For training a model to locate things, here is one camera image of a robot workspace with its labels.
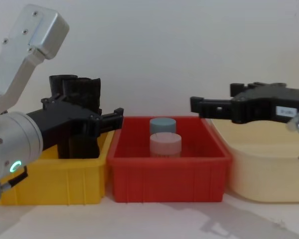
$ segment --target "sticker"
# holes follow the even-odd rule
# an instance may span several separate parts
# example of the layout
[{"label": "sticker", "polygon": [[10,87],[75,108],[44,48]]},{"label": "sticker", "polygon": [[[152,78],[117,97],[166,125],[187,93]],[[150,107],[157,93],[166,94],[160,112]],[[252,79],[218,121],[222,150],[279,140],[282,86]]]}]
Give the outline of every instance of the sticker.
[{"label": "sticker", "polygon": [[285,117],[295,117],[297,114],[296,108],[276,106],[276,115]]}]

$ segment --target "white wall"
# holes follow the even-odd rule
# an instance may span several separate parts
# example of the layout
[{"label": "white wall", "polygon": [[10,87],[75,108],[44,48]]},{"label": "white wall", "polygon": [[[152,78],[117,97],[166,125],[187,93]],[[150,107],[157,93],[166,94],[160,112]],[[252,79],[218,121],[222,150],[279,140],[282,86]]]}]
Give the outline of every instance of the white wall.
[{"label": "white wall", "polygon": [[40,108],[54,74],[101,77],[101,108],[126,115],[187,115],[191,96],[228,98],[232,82],[299,87],[299,0],[0,0],[0,43],[26,3],[70,32],[13,110]]}]

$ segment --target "yellow bin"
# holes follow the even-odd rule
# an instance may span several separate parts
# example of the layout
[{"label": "yellow bin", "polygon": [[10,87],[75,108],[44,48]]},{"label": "yellow bin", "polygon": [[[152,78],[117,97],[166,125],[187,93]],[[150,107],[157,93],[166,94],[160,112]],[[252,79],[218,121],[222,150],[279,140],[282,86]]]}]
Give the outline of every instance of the yellow bin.
[{"label": "yellow bin", "polygon": [[[0,205],[84,205],[100,203],[107,181],[106,156],[114,132],[98,138],[100,157],[58,159],[57,146],[28,165],[29,176],[4,192]],[[2,183],[19,174],[2,179]]]}]

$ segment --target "robotic arm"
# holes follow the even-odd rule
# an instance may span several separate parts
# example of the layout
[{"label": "robotic arm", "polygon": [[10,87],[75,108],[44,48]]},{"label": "robotic arm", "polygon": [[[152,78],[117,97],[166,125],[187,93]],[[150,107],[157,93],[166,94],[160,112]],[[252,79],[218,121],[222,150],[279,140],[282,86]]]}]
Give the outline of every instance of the robotic arm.
[{"label": "robotic arm", "polygon": [[191,111],[201,118],[225,119],[243,124],[256,120],[287,123],[291,131],[299,132],[299,89],[284,83],[255,82],[230,85],[231,100],[190,99]]},{"label": "robotic arm", "polygon": [[30,4],[2,42],[0,179],[21,167],[24,172],[0,184],[0,196],[27,177],[27,164],[35,161],[43,150],[73,135],[96,139],[103,132],[122,127],[123,109],[100,116],[60,94],[42,99],[41,110],[6,113],[18,101],[35,67],[57,54],[68,31],[68,24],[58,12]]}]

